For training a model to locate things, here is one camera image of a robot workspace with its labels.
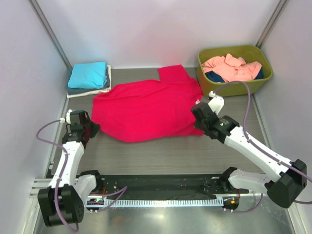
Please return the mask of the red t shirt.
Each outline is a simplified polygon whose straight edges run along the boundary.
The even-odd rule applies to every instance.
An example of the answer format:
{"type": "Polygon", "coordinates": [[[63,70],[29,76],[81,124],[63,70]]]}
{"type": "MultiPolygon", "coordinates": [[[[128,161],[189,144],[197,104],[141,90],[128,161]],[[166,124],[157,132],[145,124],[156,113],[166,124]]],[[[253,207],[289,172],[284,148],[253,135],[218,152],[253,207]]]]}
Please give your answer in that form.
{"type": "Polygon", "coordinates": [[[191,108],[203,93],[182,65],[158,69],[159,80],[118,84],[93,98],[91,120],[117,140],[202,136],[191,108]]]}

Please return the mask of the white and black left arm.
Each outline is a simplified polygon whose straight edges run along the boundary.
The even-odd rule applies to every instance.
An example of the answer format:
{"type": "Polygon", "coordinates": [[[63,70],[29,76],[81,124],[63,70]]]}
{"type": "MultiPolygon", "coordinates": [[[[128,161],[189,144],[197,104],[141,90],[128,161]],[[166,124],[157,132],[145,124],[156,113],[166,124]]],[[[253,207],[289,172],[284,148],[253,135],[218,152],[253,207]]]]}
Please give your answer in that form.
{"type": "Polygon", "coordinates": [[[88,195],[102,187],[97,170],[77,175],[87,143],[95,137],[100,126],[92,122],[84,110],[68,110],[58,122],[66,124],[66,133],[61,144],[53,142],[52,145],[59,147],[62,154],[52,180],[47,188],[39,190],[37,198],[45,226],[65,225],[77,232],[71,224],[82,221],[88,195]]]}

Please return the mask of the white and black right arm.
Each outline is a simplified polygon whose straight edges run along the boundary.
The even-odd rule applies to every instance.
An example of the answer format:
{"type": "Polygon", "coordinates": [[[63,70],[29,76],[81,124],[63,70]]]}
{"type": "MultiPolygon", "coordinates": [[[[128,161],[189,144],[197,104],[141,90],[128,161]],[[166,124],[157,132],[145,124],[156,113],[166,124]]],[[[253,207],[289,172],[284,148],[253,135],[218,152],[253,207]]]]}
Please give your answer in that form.
{"type": "Polygon", "coordinates": [[[291,161],[270,150],[245,133],[243,127],[229,116],[218,117],[209,104],[200,102],[191,108],[195,127],[244,155],[257,165],[262,174],[239,169],[229,170],[226,179],[236,189],[266,194],[282,208],[289,208],[307,185],[307,165],[291,161]]]}

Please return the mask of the dark blue t shirt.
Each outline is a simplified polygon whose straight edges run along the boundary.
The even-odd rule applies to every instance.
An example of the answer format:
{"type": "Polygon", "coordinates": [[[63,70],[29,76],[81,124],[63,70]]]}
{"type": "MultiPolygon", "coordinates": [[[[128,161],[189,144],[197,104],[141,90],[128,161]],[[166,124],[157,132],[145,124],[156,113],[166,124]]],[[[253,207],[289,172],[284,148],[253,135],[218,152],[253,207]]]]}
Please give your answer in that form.
{"type": "MultiPolygon", "coordinates": [[[[225,83],[225,80],[218,74],[216,74],[213,71],[205,73],[206,78],[208,78],[212,82],[216,83],[225,83]]],[[[255,79],[263,79],[264,78],[264,73],[262,69],[260,69],[258,75],[255,77],[255,79]]]]}

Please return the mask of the folded turquoise t shirt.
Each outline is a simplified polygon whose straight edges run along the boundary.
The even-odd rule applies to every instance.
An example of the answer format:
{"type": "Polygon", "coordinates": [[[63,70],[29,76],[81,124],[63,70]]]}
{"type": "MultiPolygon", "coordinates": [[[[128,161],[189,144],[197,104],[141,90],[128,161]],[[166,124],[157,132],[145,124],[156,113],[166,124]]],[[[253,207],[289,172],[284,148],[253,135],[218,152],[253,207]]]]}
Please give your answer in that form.
{"type": "Polygon", "coordinates": [[[107,63],[75,64],[68,81],[71,89],[102,89],[107,82],[107,63]]]}

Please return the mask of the peach t shirt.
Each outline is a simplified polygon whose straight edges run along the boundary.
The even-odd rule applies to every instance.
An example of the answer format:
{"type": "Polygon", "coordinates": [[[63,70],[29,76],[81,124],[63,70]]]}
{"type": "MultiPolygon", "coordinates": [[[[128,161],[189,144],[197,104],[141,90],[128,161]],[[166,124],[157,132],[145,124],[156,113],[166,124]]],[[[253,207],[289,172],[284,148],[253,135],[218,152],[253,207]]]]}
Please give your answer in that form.
{"type": "Polygon", "coordinates": [[[235,58],[231,54],[215,56],[202,63],[204,74],[210,71],[220,75],[225,83],[232,81],[252,81],[258,75],[262,65],[255,61],[246,63],[242,57],[235,58]]]}

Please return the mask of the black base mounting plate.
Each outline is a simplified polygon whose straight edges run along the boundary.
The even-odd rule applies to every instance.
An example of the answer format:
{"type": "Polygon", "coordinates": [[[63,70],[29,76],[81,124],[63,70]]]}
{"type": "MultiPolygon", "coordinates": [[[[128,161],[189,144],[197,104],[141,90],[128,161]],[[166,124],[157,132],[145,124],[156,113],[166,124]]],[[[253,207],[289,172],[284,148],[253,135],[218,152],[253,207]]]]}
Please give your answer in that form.
{"type": "Polygon", "coordinates": [[[248,194],[222,180],[220,174],[189,175],[102,175],[102,185],[91,194],[115,193],[125,186],[127,200],[201,200],[217,195],[248,194]]]}

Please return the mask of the left aluminium frame post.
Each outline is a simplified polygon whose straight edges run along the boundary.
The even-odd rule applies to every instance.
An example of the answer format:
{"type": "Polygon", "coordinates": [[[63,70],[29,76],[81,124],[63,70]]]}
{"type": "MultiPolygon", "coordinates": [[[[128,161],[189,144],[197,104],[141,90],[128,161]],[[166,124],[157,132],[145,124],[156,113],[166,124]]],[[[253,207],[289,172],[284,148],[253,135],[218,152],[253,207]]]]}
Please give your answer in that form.
{"type": "Polygon", "coordinates": [[[43,26],[45,32],[47,33],[49,39],[51,40],[53,46],[56,49],[56,52],[58,53],[58,55],[60,56],[60,58],[62,59],[63,63],[65,64],[67,69],[72,69],[72,65],[65,53],[65,51],[63,50],[56,34],[54,33],[48,19],[46,18],[42,8],[40,7],[39,3],[37,0],[28,0],[29,4],[31,5],[32,9],[34,10],[34,13],[36,14],[36,16],[38,17],[41,25],[43,26]]]}

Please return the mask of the aluminium frame post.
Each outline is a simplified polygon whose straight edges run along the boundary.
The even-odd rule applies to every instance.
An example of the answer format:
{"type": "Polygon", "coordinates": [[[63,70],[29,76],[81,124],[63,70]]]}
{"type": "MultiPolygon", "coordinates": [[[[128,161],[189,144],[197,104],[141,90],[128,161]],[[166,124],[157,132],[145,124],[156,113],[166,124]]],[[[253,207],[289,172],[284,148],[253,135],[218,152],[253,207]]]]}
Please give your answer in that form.
{"type": "Polygon", "coordinates": [[[41,25],[43,26],[45,32],[47,33],[49,39],[51,40],[53,46],[56,49],[56,52],[58,53],[58,55],[60,56],[60,58],[62,59],[63,63],[65,64],[67,69],[72,69],[72,65],[65,53],[65,51],[63,50],[56,34],[54,33],[48,19],[46,18],[42,8],[40,7],[39,3],[37,0],[28,0],[29,4],[31,5],[32,9],[34,10],[34,13],[36,14],[36,16],[38,17],[41,25]]]}
{"type": "Polygon", "coordinates": [[[264,29],[262,30],[255,46],[259,49],[262,48],[265,41],[268,39],[270,33],[272,32],[274,26],[276,25],[278,19],[282,15],[283,11],[287,7],[289,0],[279,0],[275,6],[272,14],[270,15],[268,22],[266,23],[264,29]]]}

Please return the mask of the right aluminium frame post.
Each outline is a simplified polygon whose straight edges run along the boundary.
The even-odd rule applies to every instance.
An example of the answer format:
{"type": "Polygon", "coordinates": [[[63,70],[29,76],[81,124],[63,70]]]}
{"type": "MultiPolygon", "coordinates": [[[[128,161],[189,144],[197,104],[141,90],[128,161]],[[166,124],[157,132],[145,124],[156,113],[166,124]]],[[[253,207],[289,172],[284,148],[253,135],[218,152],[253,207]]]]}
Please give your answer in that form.
{"type": "Polygon", "coordinates": [[[287,7],[289,0],[279,0],[275,6],[272,14],[270,15],[268,22],[266,23],[264,29],[262,30],[255,46],[259,49],[262,48],[265,41],[268,39],[270,33],[272,32],[274,26],[276,25],[278,19],[282,15],[283,11],[287,7]]]}

